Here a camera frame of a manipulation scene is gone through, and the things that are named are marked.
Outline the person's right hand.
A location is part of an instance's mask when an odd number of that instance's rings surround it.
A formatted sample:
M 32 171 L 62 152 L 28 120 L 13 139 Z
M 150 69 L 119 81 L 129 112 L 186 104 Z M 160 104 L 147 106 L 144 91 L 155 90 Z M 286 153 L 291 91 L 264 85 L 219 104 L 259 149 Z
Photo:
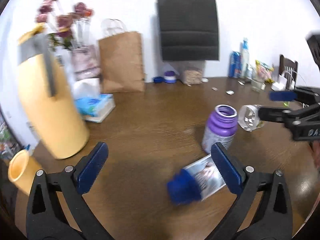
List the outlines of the person's right hand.
M 313 141 L 310 144 L 311 147 L 311 155 L 313 158 L 313 162 L 317 170 L 320 168 L 320 143 L 319 141 Z

